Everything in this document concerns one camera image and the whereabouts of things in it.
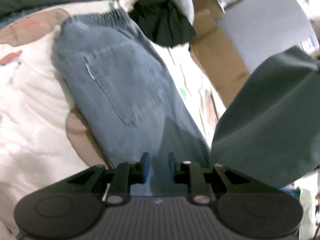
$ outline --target red patch on fabric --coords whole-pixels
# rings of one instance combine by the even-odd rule
[[[17,58],[19,58],[21,56],[21,54],[22,54],[22,50],[19,50],[18,52],[9,53],[8,55],[6,55],[2,59],[0,59],[0,64],[1,65],[9,64],[9,63],[13,62],[14,60],[16,60]]]

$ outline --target back pocket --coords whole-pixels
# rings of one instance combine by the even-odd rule
[[[128,42],[85,56],[90,76],[127,125],[138,125],[162,103],[154,68],[162,67],[139,44]]]

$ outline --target cardboard box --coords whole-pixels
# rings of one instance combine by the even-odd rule
[[[191,49],[228,107],[249,73],[236,48],[220,29],[215,17],[223,14],[217,0],[193,0],[197,37]]]

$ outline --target ribbed gray surface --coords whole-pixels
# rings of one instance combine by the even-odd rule
[[[240,240],[208,207],[184,197],[134,197],[122,207],[109,208],[100,223],[74,240]],[[296,240],[293,236],[283,238]]]

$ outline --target cable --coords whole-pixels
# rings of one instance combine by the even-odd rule
[[[318,227],[317,227],[317,230],[316,230],[315,236],[313,237],[313,240],[316,239],[316,236],[317,236],[317,234],[318,234],[319,228],[320,228],[320,224],[319,224]]]

